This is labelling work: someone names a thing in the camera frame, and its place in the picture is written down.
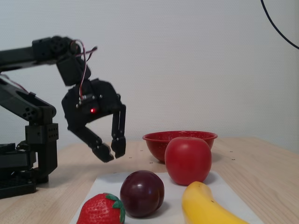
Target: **red wire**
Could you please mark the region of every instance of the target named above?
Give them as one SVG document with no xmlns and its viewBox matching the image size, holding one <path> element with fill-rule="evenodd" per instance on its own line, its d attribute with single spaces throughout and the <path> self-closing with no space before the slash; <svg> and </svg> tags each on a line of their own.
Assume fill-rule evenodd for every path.
<svg viewBox="0 0 299 224">
<path fill-rule="evenodd" d="M 84 44 L 83 44 L 83 42 L 81 40 L 73 40 L 72 43 L 73 42 L 79 42 L 82 45 L 82 48 L 83 48 L 83 54 L 81 53 L 81 55 L 83 55 L 83 58 L 84 58 L 84 70 L 83 70 L 82 79 L 81 79 L 81 83 L 80 83 L 80 87 L 79 87 L 79 95 L 80 95 L 80 98 L 83 99 L 82 84 L 83 84 L 83 81 L 84 81 L 84 78 L 85 78 L 86 67 L 87 67 L 87 63 L 86 63 L 86 51 L 85 51 L 85 46 L 84 46 Z"/>
<path fill-rule="evenodd" d="M 22 90 L 24 90 L 25 92 L 28 92 L 23 86 L 21 86 L 20 84 L 16 83 L 15 81 L 11 80 L 7 75 L 5 74 L 0 74 L 0 76 L 5 77 L 6 79 L 8 79 L 10 82 L 12 82 L 13 84 L 17 85 L 19 88 L 21 88 Z"/>
<path fill-rule="evenodd" d="M 81 83 L 80 83 L 80 87 L 79 87 L 79 95 L 80 95 L 80 98 L 83 99 L 83 93 L 82 93 L 82 84 L 84 82 L 84 78 L 85 78 L 85 73 L 86 73 L 86 68 L 87 68 L 87 61 L 90 59 L 90 57 L 92 56 L 93 52 L 95 52 L 98 47 L 94 47 L 93 49 L 89 50 L 89 51 L 86 51 L 85 50 L 85 46 L 83 44 L 83 42 L 81 40 L 73 40 L 71 45 L 74 43 L 74 42 L 79 42 L 83 48 L 83 53 L 80 53 L 80 54 L 77 54 L 76 56 L 82 56 L 83 55 L 83 58 L 84 58 L 84 71 L 83 71 L 83 74 L 82 74 L 82 79 L 81 79 Z"/>
</svg>

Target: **red bowl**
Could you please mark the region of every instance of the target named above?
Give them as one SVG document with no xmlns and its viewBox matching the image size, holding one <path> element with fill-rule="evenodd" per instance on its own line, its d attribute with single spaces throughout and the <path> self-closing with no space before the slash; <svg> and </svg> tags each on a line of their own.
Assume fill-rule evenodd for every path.
<svg viewBox="0 0 299 224">
<path fill-rule="evenodd" d="M 165 150 L 168 143 L 177 137 L 194 137 L 206 141 L 210 149 L 212 149 L 214 139 L 218 137 L 215 133 L 211 132 L 197 132 L 197 131 L 170 131 L 170 132 L 157 132 L 146 134 L 142 137 L 153 154 L 153 156 L 161 162 L 165 162 Z"/>
</svg>

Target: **strawberry leaves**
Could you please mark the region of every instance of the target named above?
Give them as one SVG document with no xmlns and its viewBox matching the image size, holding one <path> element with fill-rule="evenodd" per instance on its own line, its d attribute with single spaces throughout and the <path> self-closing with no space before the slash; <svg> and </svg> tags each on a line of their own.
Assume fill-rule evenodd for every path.
<svg viewBox="0 0 299 224">
<path fill-rule="evenodd" d="M 112 208 L 121 210 L 120 223 L 122 223 L 122 224 L 125 223 L 126 211 L 125 211 L 125 208 L 123 207 L 121 200 L 118 199 L 117 196 L 114 196 L 114 195 L 108 194 L 108 193 L 106 193 L 106 194 L 107 194 L 106 195 L 107 199 L 115 201 Z"/>
</svg>

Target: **wire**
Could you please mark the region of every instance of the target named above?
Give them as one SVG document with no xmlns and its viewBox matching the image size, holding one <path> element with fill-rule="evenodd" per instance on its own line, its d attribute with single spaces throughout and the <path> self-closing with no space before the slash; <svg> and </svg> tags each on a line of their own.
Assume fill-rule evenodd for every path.
<svg viewBox="0 0 299 224">
<path fill-rule="evenodd" d="M 77 55 L 76 55 L 77 57 L 79 57 L 79 56 L 83 56 L 83 58 L 84 58 L 84 70 L 83 70 L 82 79 L 81 79 L 81 83 L 80 83 L 80 87 L 79 87 L 79 96 L 80 96 L 80 98 L 81 98 L 81 100 L 82 100 L 82 99 L 83 99 L 83 94 L 82 94 L 82 84 L 83 84 L 83 82 L 84 82 L 84 78 L 85 78 L 85 73 L 86 73 L 86 68 L 87 68 L 87 61 L 91 58 L 93 52 L 95 52 L 95 51 L 98 49 L 98 47 L 94 47 L 93 49 L 91 49 L 91 50 L 89 50 L 89 51 L 86 51 L 86 50 L 85 50 L 85 46 L 84 46 L 84 44 L 83 44 L 83 42 L 82 42 L 81 40 L 78 40 L 78 39 L 77 39 L 77 40 L 73 40 L 73 41 L 71 42 L 71 45 L 72 45 L 74 42 L 79 42 L 80 45 L 81 45 L 81 47 L 82 47 L 82 49 L 83 49 L 83 53 L 80 53 L 80 54 L 77 54 Z"/>
<path fill-rule="evenodd" d="M 11 83 L 15 84 L 16 86 L 18 86 L 20 89 L 24 90 L 25 92 L 28 92 L 23 86 L 21 86 L 20 84 L 18 84 L 17 82 L 11 80 L 7 75 L 5 74 L 0 74 L 0 78 L 2 78 L 1 76 L 5 77 L 7 80 L 9 80 Z"/>
<path fill-rule="evenodd" d="M 262 2 L 262 5 L 263 5 L 263 9 L 264 9 L 264 11 L 265 11 L 265 13 L 266 13 L 266 15 L 267 15 L 267 17 L 268 17 L 268 19 L 269 19 L 269 21 L 270 21 L 270 23 L 272 24 L 272 26 L 276 29 L 276 31 L 290 44 L 290 45 L 292 45 L 293 47 L 295 47 L 295 48 L 297 48 L 297 49 L 299 49 L 299 47 L 296 45 L 296 44 L 294 44 L 294 43 L 292 43 L 288 38 L 286 38 L 280 31 L 279 31 L 279 29 L 275 26 L 275 24 L 273 23 L 273 21 L 272 21 L 272 19 L 270 18 L 270 16 L 269 16 L 269 14 L 268 14 L 268 12 L 267 12 L 267 9 L 266 9 L 266 6 L 265 6 L 265 4 L 264 4 L 264 2 L 263 2 L 263 0 L 261 0 L 261 2 Z"/>
</svg>

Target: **white paper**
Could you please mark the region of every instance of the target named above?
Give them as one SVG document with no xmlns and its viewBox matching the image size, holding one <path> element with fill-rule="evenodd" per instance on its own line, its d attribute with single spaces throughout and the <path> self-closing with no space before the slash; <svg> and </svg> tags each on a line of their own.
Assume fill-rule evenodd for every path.
<svg viewBox="0 0 299 224">
<path fill-rule="evenodd" d="M 130 173 L 117 173 L 99 176 L 85 200 L 79 207 L 76 215 L 73 217 L 71 224 L 76 224 L 83 204 L 97 194 L 108 192 L 120 197 L 121 185 Z M 126 216 L 125 224 L 183 224 L 183 212 L 181 206 L 181 197 L 186 187 L 178 186 L 173 183 L 168 173 L 156 173 L 164 183 L 165 196 L 163 205 L 152 216 L 135 219 Z M 250 224 L 263 224 L 258 216 L 246 205 L 244 201 L 226 184 L 221 176 L 211 171 L 206 178 L 207 184 L 211 190 L 214 199 L 225 209 L 234 213 L 239 218 Z"/>
</svg>

